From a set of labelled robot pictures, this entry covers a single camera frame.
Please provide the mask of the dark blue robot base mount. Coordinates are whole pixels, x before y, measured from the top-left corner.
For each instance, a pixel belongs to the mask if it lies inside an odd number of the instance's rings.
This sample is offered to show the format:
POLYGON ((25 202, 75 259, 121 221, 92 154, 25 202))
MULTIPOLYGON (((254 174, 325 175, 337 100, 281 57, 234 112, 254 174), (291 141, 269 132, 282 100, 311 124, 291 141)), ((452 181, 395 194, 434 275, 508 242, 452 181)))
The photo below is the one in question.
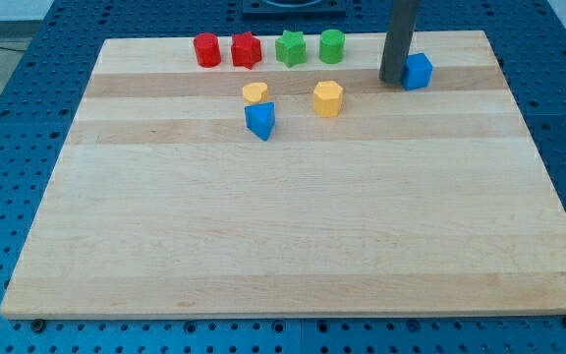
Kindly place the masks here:
POLYGON ((241 14, 245 19, 266 16, 346 14, 346 0, 243 0, 241 14))

